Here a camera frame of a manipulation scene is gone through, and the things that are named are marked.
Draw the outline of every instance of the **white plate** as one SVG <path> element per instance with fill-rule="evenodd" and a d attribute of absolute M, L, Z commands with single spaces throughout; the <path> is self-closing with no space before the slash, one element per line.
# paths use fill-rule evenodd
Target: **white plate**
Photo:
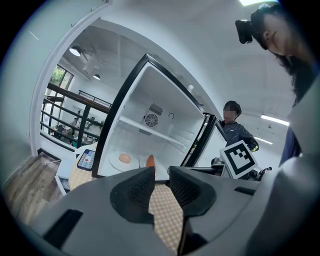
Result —
<path fill-rule="evenodd" d="M 121 154 L 128 154 L 131 158 L 130 163 L 124 163 L 119 160 Z M 127 152 L 116 151 L 109 155 L 110 164 L 120 172 L 126 172 L 139 168 L 139 161 L 132 154 Z"/>

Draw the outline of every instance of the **ceiling light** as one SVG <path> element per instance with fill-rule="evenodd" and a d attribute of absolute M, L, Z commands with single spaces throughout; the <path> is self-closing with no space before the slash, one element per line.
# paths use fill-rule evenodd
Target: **ceiling light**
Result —
<path fill-rule="evenodd" d="M 289 122 L 286 122 L 286 121 L 283 121 L 283 120 L 280 120 L 280 119 L 277 119 L 277 118 L 274 118 L 274 117 L 271 117 L 271 116 L 267 116 L 267 115 L 261 115 L 261 118 L 262 119 L 266 119 L 266 120 L 269 120 L 269 121 L 273 121 L 273 122 L 276 122 L 276 123 L 279 123 L 279 124 L 282 124 L 282 125 L 285 125 L 285 126 L 289 126 Z"/>
<path fill-rule="evenodd" d="M 93 77 L 94 77 L 95 79 L 100 80 L 100 75 L 98 75 L 98 74 L 94 74 Z"/>
<path fill-rule="evenodd" d="M 267 141 L 267 140 L 264 140 L 264 139 L 262 139 L 262 138 L 258 138 L 258 137 L 254 137 L 254 138 L 255 138 L 256 140 L 258 140 L 258 141 L 262 141 L 262 142 L 268 143 L 268 144 L 270 144 L 270 145 L 273 144 L 272 142 Z"/>
<path fill-rule="evenodd" d="M 79 56 L 81 55 L 81 49 L 80 49 L 80 47 L 78 47 L 78 46 L 73 46 L 73 47 L 69 48 L 69 51 L 70 51 L 73 55 L 75 55 L 75 56 L 77 56 L 77 57 L 79 57 Z"/>
<path fill-rule="evenodd" d="M 240 0 L 243 6 L 249 6 L 252 4 L 262 3 L 262 2 L 278 2 L 278 0 Z"/>

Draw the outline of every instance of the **carrot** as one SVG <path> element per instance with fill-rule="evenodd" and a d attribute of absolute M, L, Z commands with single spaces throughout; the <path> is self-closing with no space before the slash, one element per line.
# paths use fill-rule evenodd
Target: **carrot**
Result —
<path fill-rule="evenodd" d="M 156 164 L 155 164 L 155 159 L 152 154 L 149 155 L 148 159 L 146 160 L 146 164 L 145 164 L 145 167 L 151 167 L 151 166 L 154 167 L 155 175 L 157 175 L 157 168 L 156 168 Z"/>

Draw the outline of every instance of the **egg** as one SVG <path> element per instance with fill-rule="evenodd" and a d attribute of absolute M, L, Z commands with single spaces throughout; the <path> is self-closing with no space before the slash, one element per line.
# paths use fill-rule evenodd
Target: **egg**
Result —
<path fill-rule="evenodd" d="M 131 157 L 128 154 L 121 154 L 119 155 L 119 160 L 122 163 L 129 164 L 131 162 Z"/>

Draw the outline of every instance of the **window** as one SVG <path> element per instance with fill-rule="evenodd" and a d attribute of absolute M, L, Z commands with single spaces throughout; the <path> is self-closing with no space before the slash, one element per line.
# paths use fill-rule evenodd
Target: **window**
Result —
<path fill-rule="evenodd" d="M 59 86 L 65 90 L 68 90 L 70 82 L 73 79 L 73 77 L 74 77 L 73 74 L 66 71 L 63 67 L 57 65 L 52 72 L 49 83 L 55 86 Z M 53 90 L 50 90 L 48 88 L 46 89 L 44 95 L 48 97 L 48 100 L 52 101 L 53 103 L 59 106 L 62 106 L 65 98 L 63 95 Z M 50 115 L 53 115 L 54 117 L 60 118 L 61 109 L 55 107 L 50 103 L 44 102 L 42 105 L 42 110 L 47 112 Z M 41 115 L 41 121 L 49 127 L 57 127 L 59 125 L 59 123 L 56 120 L 44 114 Z M 45 132 L 48 132 L 48 134 L 50 134 L 50 131 L 42 125 L 41 125 L 41 129 Z"/>
<path fill-rule="evenodd" d="M 66 71 L 63 67 L 57 65 L 52 72 L 49 83 L 55 86 L 59 86 L 65 90 L 68 90 L 69 84 L 73 77 L 74 77 L 73 74 Z M 55 91 L 52 91 L 50 89 L 46 90 L 45 95 L 53 96 L 53 97 L 62 97 L 61 94 L 58 94 Z"/>

